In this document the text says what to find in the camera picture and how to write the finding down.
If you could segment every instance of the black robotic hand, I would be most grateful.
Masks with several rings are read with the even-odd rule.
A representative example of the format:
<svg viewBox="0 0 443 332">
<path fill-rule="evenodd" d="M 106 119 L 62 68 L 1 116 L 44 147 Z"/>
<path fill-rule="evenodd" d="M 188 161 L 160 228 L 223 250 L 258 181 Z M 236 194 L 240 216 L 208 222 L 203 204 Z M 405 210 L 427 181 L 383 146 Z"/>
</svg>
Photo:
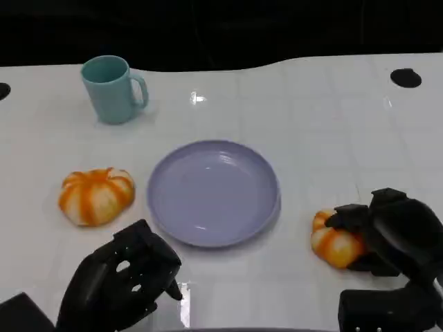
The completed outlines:
<svg viewBox="0 0 443 332">
<path fill-rule="evenodd" d="M 117 271 L 120 263 L 129 266 Z M 180 300 L 175 281 L 181 261 L 141 219 L 86 257 L 62 300 L 56 331 L 114 332 L 156 310 L 164 291 Z"/>
<path fill-rule="evenodd" d="M 345 205 L 329 227 L 358 232 L 370 250 L 352 270 L 409 278 L 397 290 L 345 290 L 338 320 L 343 332 L 422 332 L 443 327 L 443 224 L 426 204 L 404 192 L 373 192 L 369 206 Z"/>
</svg>

